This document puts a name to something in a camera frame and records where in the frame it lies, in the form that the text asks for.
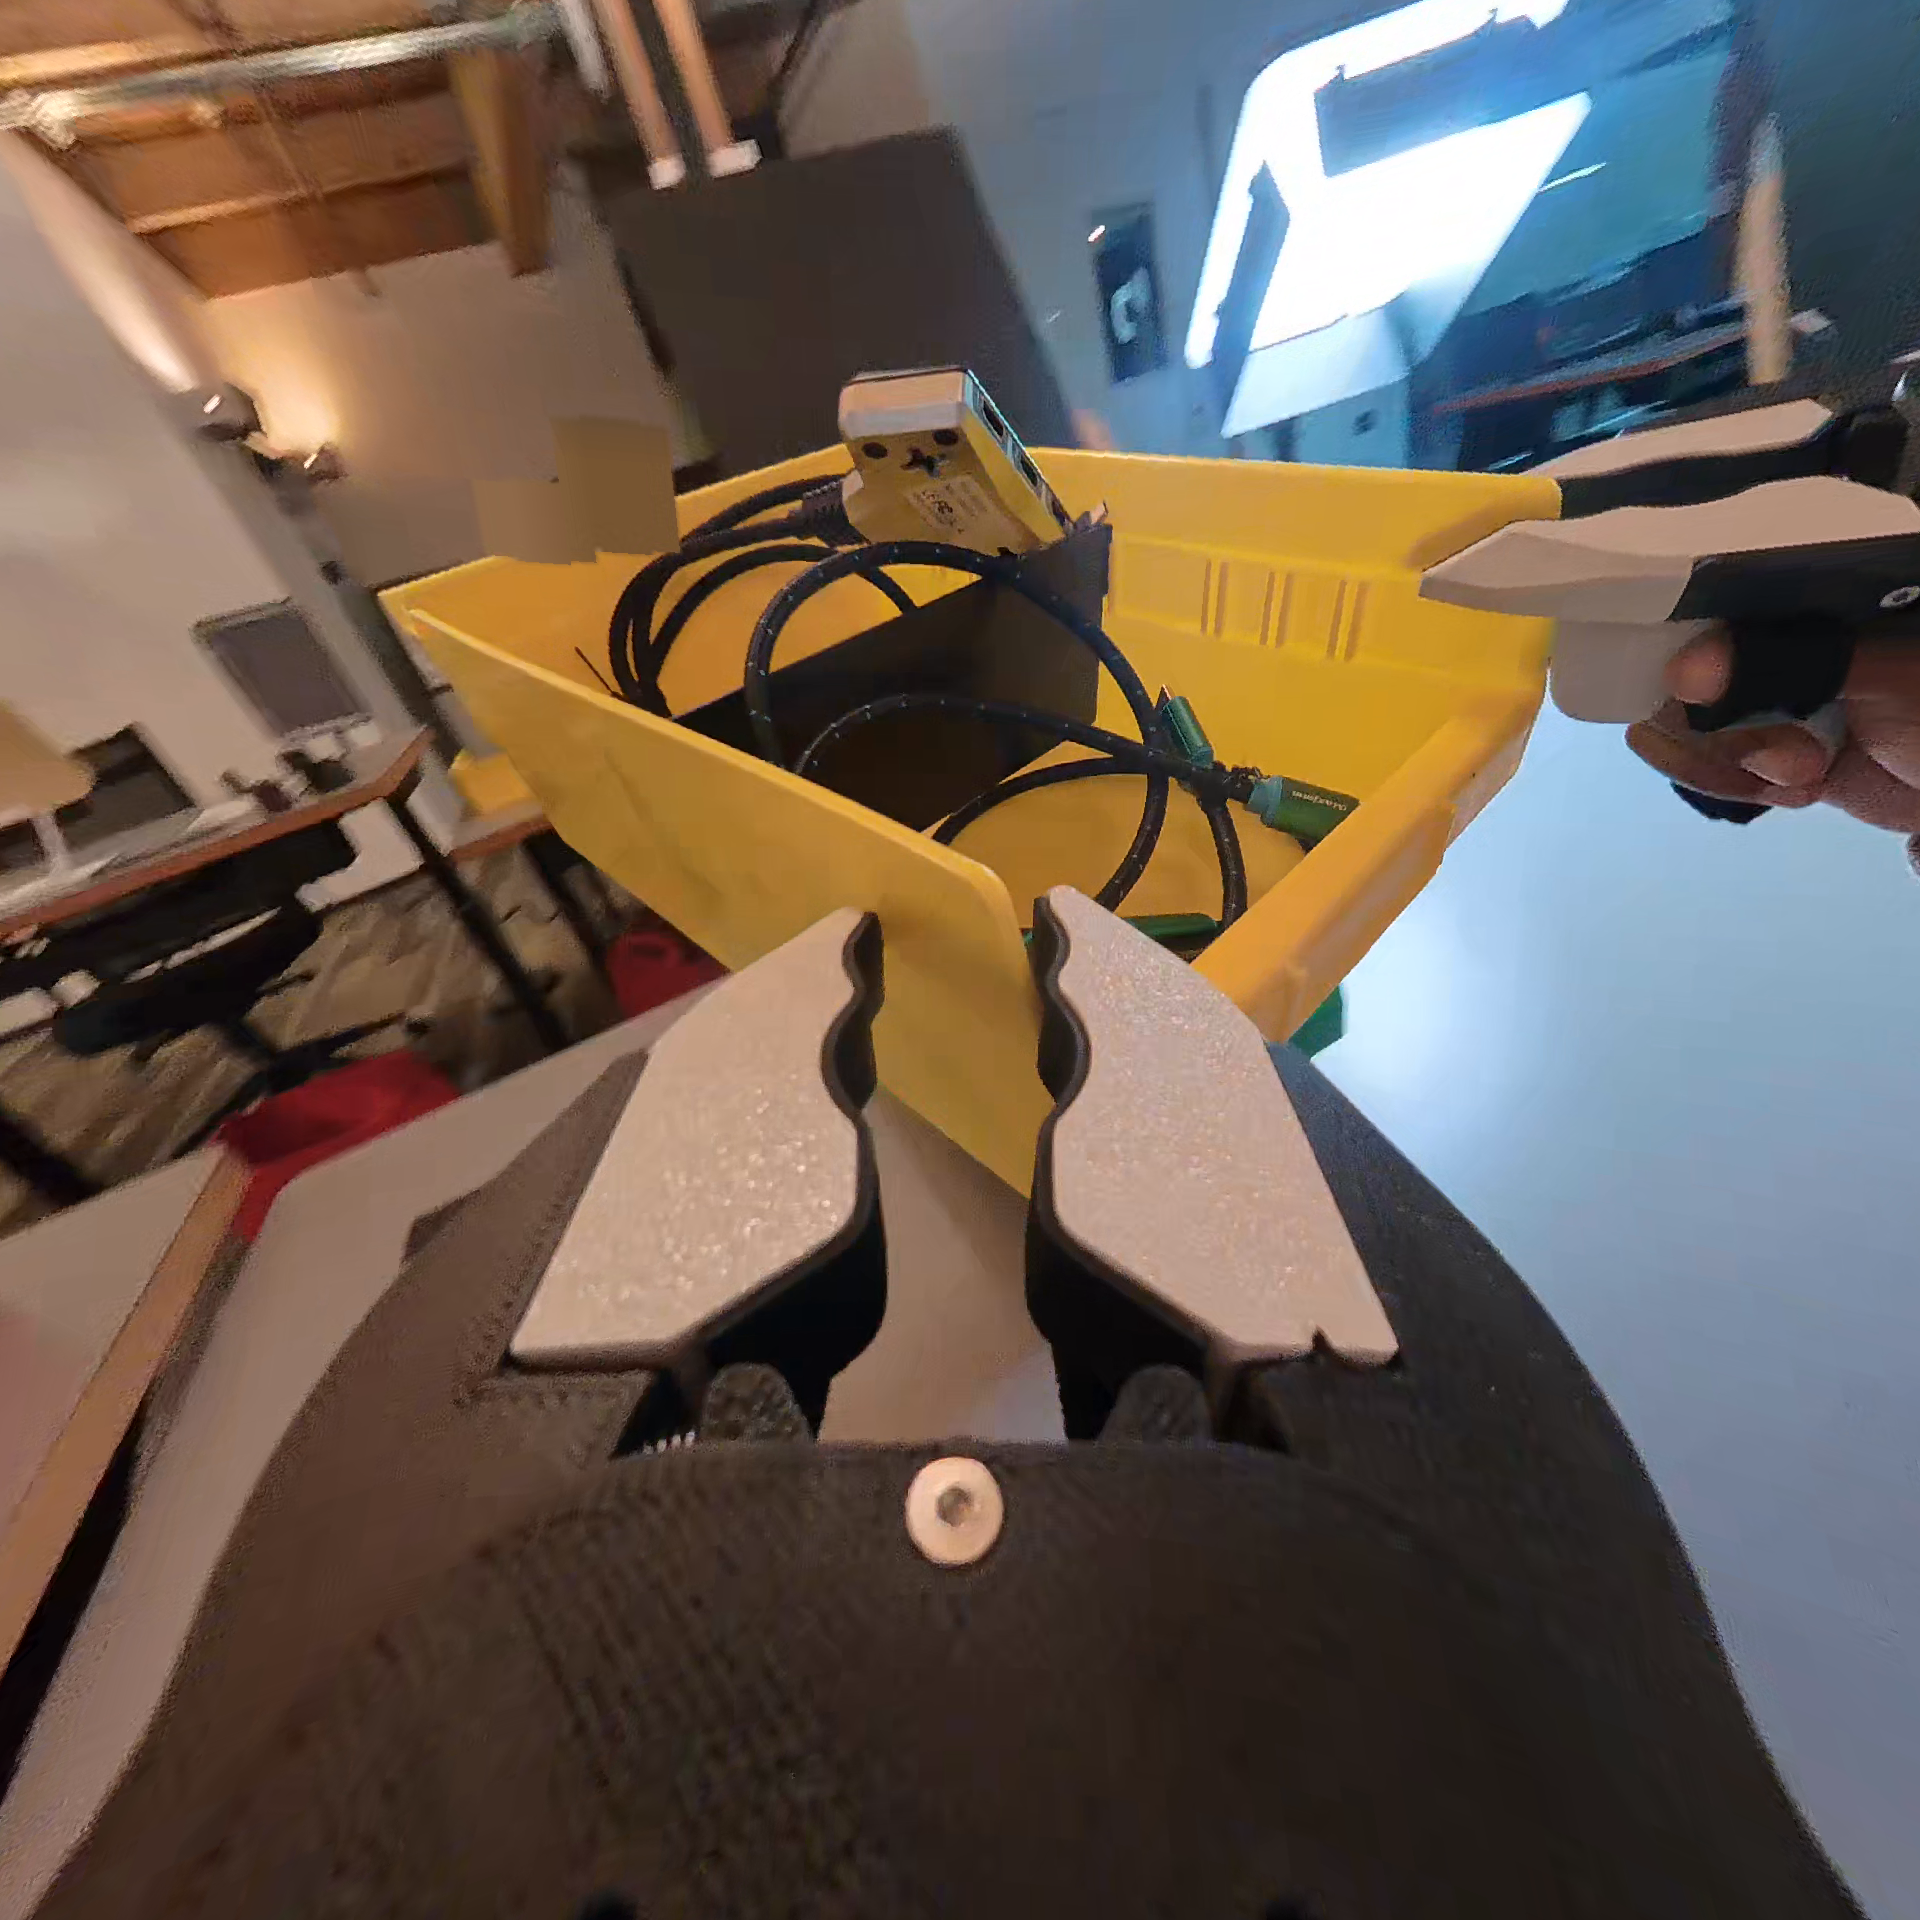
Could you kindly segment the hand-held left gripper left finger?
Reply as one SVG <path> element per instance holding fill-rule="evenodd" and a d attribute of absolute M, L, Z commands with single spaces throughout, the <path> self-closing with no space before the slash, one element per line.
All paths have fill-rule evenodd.
<path fill-rule="evenodd" d="M 882 1002 L 880 919 L 836 908 L 675 1021 L 540 1269 L 517 1367 L 649 1373 L 689 1410 L 756 1367 L 818 1429 L 888 1306 Z"/>

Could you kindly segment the black office chair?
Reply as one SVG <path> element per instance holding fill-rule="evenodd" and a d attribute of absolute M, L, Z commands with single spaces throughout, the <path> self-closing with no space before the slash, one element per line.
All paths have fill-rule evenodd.
<path fill-rule="evenodd" d="M 366 1036 L 357 1027 L 318 1042 L 276 1047 L 253 1021 L 271 986 L 325 933 L 303 888 L 354 866 L 337 822 L 256 844 L 190 874 L 142 888 L 87 916 L 4 949 L 4 996 L 53 995 L 87 976 L 93 991 L 60 1005 L 53 1039 L 73 1059 L 116 1050 L 140 1062 L 203 1030 L 223 1036 L 274 1088 L 329 1065 Z"/>

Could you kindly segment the desk with wooden edge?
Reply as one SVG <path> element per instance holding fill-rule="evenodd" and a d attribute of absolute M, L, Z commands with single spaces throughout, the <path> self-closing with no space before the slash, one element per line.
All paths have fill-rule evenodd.
<path fill-rule="evenodd" d="M 27 893 L 6 895 L 2 996 L 45 995 L 41 956 L 63 927 L 256 848 L 381 808 L 395 818 L 396 828 L 418 842 L 424 828 L 413 798 L 432 748 L 432 732 L 415 729 L 395 741 L 352 751 L 346 784 L 310 792 L 289 808 L 273 812 L 255 807 L 250 818 L 217 828 L 190 828 L 135 852 L 114 851 L 80 864 L 74 876 L 49 879 Z"/>
<path fill-rule="evenodd" d="M 207 1149 L 2 1246 L 2 1662 L 229 1246 L 250 1168 Z"/>

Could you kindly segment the black hdmi cable green plugs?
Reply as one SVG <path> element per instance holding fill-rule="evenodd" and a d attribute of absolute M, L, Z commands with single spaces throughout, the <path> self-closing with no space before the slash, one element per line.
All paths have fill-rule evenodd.
<path fill-rule="evenodd" d="M 845 580 L 865 580 L 893 588 L 900 566 L 928 566 L 989 585 L 1039 612 L 1085 651 L 1117 687 L 1135 732 L 1114 732 L 1094 723 L 1049 713 L 1010 699 L 980 696 L 940 689 L 888 693 L 861 702 L 829 723 L 805 751 L 791 758 L 782 744 L 775 713 L 775 659 L 793 619 L 814 599 Z M 1140 815 L 1114 873 L 1096 891 L 1094 901 L 1123 908 L 1145 880 L 1180 791 L 1198 807 L 1210 838 L 1221 887 L 1221 913 L 1214 929 L 1227 933 L 1253 905 L 1247 856 L 1237 812 L 1260 828 L 1284 834 L 1312 851 L 1342 826 L 1359 808 L 1354 796 L 1266 774 L 1256 767 L 1237 767 L 1214 755 L 1192 706 L 1183 696 L 1153 696 L 1140 672 L 1107 635 L 1098 617 L 1079 610 L 1058 588 L 1039 578 L 1031 565 L 1010 556 L 986 556 L 952 542 L 880 541 L 835 553 L 802 571 L 782 587 L 756 619 L 741 670 L 741 700 L 756 755 L 782 772 L 808 781 L 812 765 L 866 729 L 897 719 L 932 715 L 956 719 L 996 732 L 1022 731 L 1043 734 L 1049 747 L 1074 747 L 1082 755 L 1051 767 L 1033 767 L 1005 777 L 946 812 L 932 826 L 932 841 L 955 848 L 958 841 L 996 808 L 1039 796 L 1054 789 L 1094 781 L 1139 781 Z"/>

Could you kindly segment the yellow plastic bin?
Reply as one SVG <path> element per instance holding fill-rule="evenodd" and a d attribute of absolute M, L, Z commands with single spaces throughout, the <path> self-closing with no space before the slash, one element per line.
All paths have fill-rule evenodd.
<path fill-rule="evenodd" d="M 1288 1042 L 1515 777 L 1553 627 L 1423 599 L 1433 565 L 1557 520 L 1533 475 L 1329 469 L 1040 446 L 1074 515 L 1114 535 L 1105 631 L 1196 710 L 1213 748 L 1356 800 L 1316 848 L 1260 851 L 1249 913 L 1198 974 Z M 561 838 L 733 971 L 835 908 L 882 929 L 877 1074 L 999 1178 L 1031 1191 L 1047 1112 L 1039 895 L 1098 888 L 1136 783 L 1010 803 L 952 848 L 608 693 L 616 599 L 638 554 L 486 556 L 383 594 Z"/>

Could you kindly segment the dark partition panel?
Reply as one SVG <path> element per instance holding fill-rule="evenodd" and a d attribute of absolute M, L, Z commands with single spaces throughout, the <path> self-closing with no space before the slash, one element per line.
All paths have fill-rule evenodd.
<path fill-rule="evenodd" d="M 673 189 L 612 155 L 583 170 L 716 477 L 836 444 L 838 397 L 863 372 L 972 370 L 1025 444 L 1077 444 L 952 130 Z"/>

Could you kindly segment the person's right hand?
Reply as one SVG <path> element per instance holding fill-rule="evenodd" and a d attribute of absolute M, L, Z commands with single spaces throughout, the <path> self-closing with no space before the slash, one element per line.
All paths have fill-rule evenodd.
<path fill-rule="evenodd" d="M 1661 778 L 1699 796 L 1777 812 L 1827 807 L 1917 848 L 1917 614 L 1855 646 L 1838 696 L 1837 743 L 1796 723 L 1696 732 L 1688 708 L 1718 702 L 1733 672 L 1733 636 L 1723 627 L 1706 627 L 1668 662 L 1666 702 L 1629 727 L 1629 751 Z"/>

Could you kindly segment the black bin divider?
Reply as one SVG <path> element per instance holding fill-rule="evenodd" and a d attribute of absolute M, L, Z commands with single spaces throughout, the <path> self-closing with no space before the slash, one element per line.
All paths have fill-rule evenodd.
<path fill-rule="evenodd" d="M 1093 723 L 1103 670 L 1094 654 L 1031 600 L 996 585 L 955 585 L 915 612 L 882 612 L 855 583 L 852 636 L 802 656 L 782 635 L 773 669 L 781 744 L 800 755 L 845 715 L 902 694 L 951 694 Z M 1051 753 L 1044 732 L 949 713 L 902 713 L 826 747 L 810 781 L 913 828 L 934 828 L 962 805 Z"/>

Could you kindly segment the red bag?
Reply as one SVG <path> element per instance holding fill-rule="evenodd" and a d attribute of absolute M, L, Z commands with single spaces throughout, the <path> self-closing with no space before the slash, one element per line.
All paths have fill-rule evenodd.
<path fill-rule="evenodd" d="M 229 1117 L 212 1140 L 250 1168 L 249 1206 L 329 1164 L 463 1099 L 443 1070 L 413 1049 L 396 1049 L 273 1094 Z"/>

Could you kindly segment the wall spotlight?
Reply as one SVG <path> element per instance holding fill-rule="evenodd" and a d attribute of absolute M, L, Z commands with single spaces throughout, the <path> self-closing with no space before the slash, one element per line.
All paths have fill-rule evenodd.
<path fill-rule="evenodd" d="M 241 386 L 229 383 L 207 386 L 189 397 L 187 406 L 198 439 L 209 444 L 237 446 L 266 478 L 329 487 L 346 475 L 334 444 L 276 444 L 256 400 Z"/>

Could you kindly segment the grey monitor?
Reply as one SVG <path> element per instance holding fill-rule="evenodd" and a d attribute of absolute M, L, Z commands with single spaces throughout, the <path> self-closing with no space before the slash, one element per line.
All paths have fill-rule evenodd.
<path fill-rule="evenodd" d="M 290 599 L 203 619 L 192 636 L 284 748 L 375 727 L 372 708 Z"/>

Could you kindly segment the bright white light box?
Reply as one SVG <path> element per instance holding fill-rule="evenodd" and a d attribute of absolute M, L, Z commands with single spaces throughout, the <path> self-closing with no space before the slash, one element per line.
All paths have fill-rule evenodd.
<path fill-rule="evenodd" d="M 1592 110 L 1567 4 L 1405 4 L 1249 84 L 1187 329 L 1227 440 L 1407 386 Z"/>

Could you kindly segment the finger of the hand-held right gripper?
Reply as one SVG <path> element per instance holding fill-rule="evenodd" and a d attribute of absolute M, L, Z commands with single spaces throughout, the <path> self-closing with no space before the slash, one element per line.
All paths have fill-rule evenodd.
<path fill-rule="evenodd" d="M 1429 568 L 1470 612 L 1656 625 L 1875 620 L 1917 604 L 1919 507 L 1897 493 L 1739 493 L 1520 520 Z"/>
<path fill-rule="evenodd" d="M 1651 426 L 1530 466 L 1559 491 L 1563 520 L 1693 509 L 1798 478 L 1847 478 L 1847 422 L 1818 398 Z"/>

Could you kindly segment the green plastic bin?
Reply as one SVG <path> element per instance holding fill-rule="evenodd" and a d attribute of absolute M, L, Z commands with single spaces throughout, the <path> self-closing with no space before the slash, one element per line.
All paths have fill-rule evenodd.
<path fill-rule="evenodd" d="M 1147 1015 L 1154 1015 L 1160 1001 L 1156 1001 L 1153 993 L 1147 993 L 1145 998 L 1136 995 L 1126 1001 L 1124 1007 L 1111 995 L 1109 1001 L 1094 1007 L 1093 989 L 1098 986 L 1101 980 L 1094 980 L 1088 969 L 1080 969 L 1074 976 L 1080 986 L 1086 989 L 1085 996 L 1077 1001 L 1066 993 L 1066 973 L 1072 959 L 1068 933 L 1072 929 L 1062 931 L 1062 927 L 1056 925 L 1058 916 L 1052 914 L 1044 899 L 1034 901 L 1031 907 L 1034 922 L 1025 933 L 1022 942 L 1039 995 L 1037 1062 L 1051 1093 L 1071 1093 L 1082 1085 L 1096 1066 L 1094 1049 L 1103 1039 L 1107 1044 L 1133 1049 L 1133 1054 L 1140 1059 L 1153 1056 L 1164 1062 L 1175 1059 L 1170 1047 L 1183 1036 L 1188 1036 L 1188 1040 L 1198 1039 L 1204 1047 L 1221 1042 L 1235 1060 L 1247 1047 L 1266 1044 L 1258 1028 L 1249 1027 L 1253 1039 L 1243 1033 L 1247 1021 L 1227 1002 L 1217 1005 L 1218 996 L 1213 989 L 1172 989 L 1166 1002 L 1172 1012 L 1172 1027 L 1166 1030 L 1153 1027 L 1153 1021 L 1140 1024 L 1145 1016 L 1139 1012 L 1130 1015 L 1136 1001 L 1147 1008 Z M 1162 979 L 1168 969 L 1185 973 L 1190 960 L 1213 949 L 1229 931 L 1225 920 L 1203 914 L 1121 919 L 1123 925 L 1135 929 L 1140 944 L 1164 952 L 1166 969 L 1158 963 L 1149 969 L 1153 980 L 1149 980 L 1147 986 L 1156 991 L 1170 986 L 1170 983 Z M 1340 986 L 1334 986 L 1333 995 L 1292 1033 L 1291 1042 L 1273 1044 L 1292 1044 L 1312 1059 L 1330 1044 L 1337 1044 L 1345 1033 L 1345 998 Z"/>

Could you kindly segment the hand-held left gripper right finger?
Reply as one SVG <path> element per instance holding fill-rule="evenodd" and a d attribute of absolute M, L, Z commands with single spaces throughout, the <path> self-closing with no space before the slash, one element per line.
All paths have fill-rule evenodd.
<path fill-rule="evenodd" d="M 1026 1313 L 1068 1433 L 1175 1373 L 1213 1433 L 1249 1382 L 1401 1342 L 1258 1024 L 1203 973 L 1066 887 L 1034 901 L 1037 1066 L 1051 1111 L 1026 1206 Z"/>

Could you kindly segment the grey multiport hub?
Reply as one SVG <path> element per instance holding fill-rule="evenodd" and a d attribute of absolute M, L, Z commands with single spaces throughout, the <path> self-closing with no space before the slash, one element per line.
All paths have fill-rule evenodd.
<path fill-rule="evenodd" d="M 971 368 L 858 375 L 841 390 L 836 424 L 852 462 L 842 507 L 868 542 L 1020 558 L 1077 528 Z"/>

